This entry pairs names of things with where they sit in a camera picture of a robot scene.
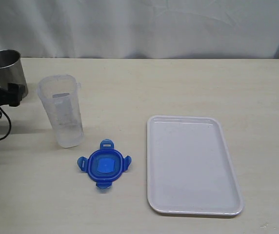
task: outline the plastic measuring cup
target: plastic measuring cup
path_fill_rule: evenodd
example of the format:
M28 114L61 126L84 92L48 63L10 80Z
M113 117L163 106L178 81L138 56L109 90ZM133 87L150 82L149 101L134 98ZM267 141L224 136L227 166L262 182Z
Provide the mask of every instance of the plastic measuring cup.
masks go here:
M79 145L84 138L78 100L78 84L70 75L42 79L37 88L58 144L63 148Z

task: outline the plastic container lid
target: plastic container lid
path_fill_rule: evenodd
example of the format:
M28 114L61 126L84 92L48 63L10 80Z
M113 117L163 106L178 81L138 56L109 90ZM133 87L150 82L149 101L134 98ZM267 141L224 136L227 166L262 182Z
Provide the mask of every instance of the plastic container lid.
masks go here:
M92 153L88 159L85 157L78 159L80 169L88 173L100 189L110 187L131 164L131 157L123 158L114 147L112 140L105 139L100 143L100 149Z

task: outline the table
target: table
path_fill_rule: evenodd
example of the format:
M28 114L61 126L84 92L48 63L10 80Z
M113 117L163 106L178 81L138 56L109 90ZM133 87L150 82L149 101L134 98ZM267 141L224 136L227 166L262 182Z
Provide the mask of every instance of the table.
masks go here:
M5 107L0 142L0 234L279 233L279 60L23 58L29 95ZM85 141L63 149L36 94L39 80L70 74ZM146 122L152 115L214 117L222 124L245 200L235 218L155 213L146 198ZM7 121L0 120L0 136ZM76 161L104 138L132 164L100 193Z

